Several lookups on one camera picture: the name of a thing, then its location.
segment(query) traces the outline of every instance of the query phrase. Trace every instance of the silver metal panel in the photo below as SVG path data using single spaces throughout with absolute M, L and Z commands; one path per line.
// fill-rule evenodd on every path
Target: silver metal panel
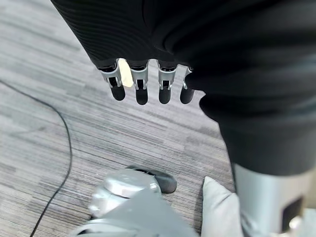
M 235 164 L 243 228 L 252 232 L 251 236 L 281 233 L 284 208 L 307 195 L 311 177 L 312 171 L 293 176 L 273 176 Z
M 154 193 L 161 193 L 154 176 L 133 169 L 122 169 L 107 175 L 104 178 L 103 187 L 124 198 L 131 198 L 138 191 L 145 188 L 152 190 Z
M 111 85 L 109 78 L 115 78 L 117 81 L 118 87 L 122 86 L 122 79 L 120 75 L 118 60 L 117 60 L 117 67 L 112 72 L 104 72 L 102 70 L 100 70 L 100 72 L 103 76 L 103 79 L 109 84 L 110 88 L 112 88 L 113 86 Z
M 148 65 L 143 70 L 130 69 L 130 71 L 132 73 L 135 89 L 136 90 L 139 89 L 138 88 L 138 84 L 137 84 L 137 80 L 143 80 L 144 81 L 143 89 L 146 90 L 147 89 L 147 83 L 148 83 Z
M 176 74 L 176 70 L 177 70 L 177 68 L 176 68 L 175 70 L 171 71 L 171 72 L 166 72 L 166 71 L 162 70 L 161 68 L 159 68 L 158 81 L 159 81 L 160 90 L 163 89 L 163 84 L 162 84 L 162 82 L 163 82 L 164 80 L 170 82 L 170 83 L 169 83 L 168 90 L 171 89 L 172 84 L 173 84 L 173 81 L 174 81 L 174 76 L 175 76 L 175 74 Z

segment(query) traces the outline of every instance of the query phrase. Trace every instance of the black ribbed fabric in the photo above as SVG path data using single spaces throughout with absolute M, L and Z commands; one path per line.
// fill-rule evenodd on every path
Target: black ribbed fabric
M 173 61 L 172 55 L 152 45 L 141 0 L 52 0 L 52 3 L 97 68 L 117 58 Z

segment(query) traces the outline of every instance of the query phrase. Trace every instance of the robotic hand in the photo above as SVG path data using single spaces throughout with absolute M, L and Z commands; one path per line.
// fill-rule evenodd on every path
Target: robotic hand
M 291 236 L 316 163 L 316 3 L 309 0 L 52 0 L 109 83 L 125 92 L 116 59 L 130 65 L 147 102 L 149 59 L 159 100 L 177 64 L 193 69 L 181 101 L 200 106 L 227 145 L 244 235 Z

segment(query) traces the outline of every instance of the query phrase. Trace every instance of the black fingertip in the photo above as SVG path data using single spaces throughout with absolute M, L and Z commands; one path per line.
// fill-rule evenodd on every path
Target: black fingertip
M 138 89 L 136 90 L 136 101 L 140 105 L 145 105 L 148 101 L 147 89 Z
M 124 86 L 121 85 L 119 87 L 117 86 L 113 86 L 111 88 L 111 91 L 112 91 L 112 95 L 113 97 L 118 100 L 118 101 L 121 101 L 125 98 L 125 90 L 124 90 Z
M 180 94 L 180 101 L 182 104 L 188 104 L 192 101 L 194 95 L 194 90 L 188 88 L 185 89 L 182 87 L 181 94 Z
M 167 104 L 171 98 L 171 90 L 164 88 L 163 90 L 159 90 L 159 101 L 162 104 Z

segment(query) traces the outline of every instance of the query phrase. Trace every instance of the striped carpet floor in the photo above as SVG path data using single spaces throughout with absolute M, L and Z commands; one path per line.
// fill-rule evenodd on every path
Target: striped carpet floor
M 217 124 L 198 107 L 202 93 L 189 105 L 179 100 L 184 73 L 178 67 L 171 102 L 162 105 L 150 62 L 148 104 L 136 103 L 133 88 L 117 102 L 48 0 L 0 1 L 0 79 L 55 106 L 73 141 L 73 170 L 35 236 L 66 236 L 89 217 L 103 175 L 130 164 L 174 175 L 178 189 L 164 198 L 199 232 L 204 176 L 234 188 Z M 0 84 L 0 236 L 30 235 L 68 163 L 56 113 Z

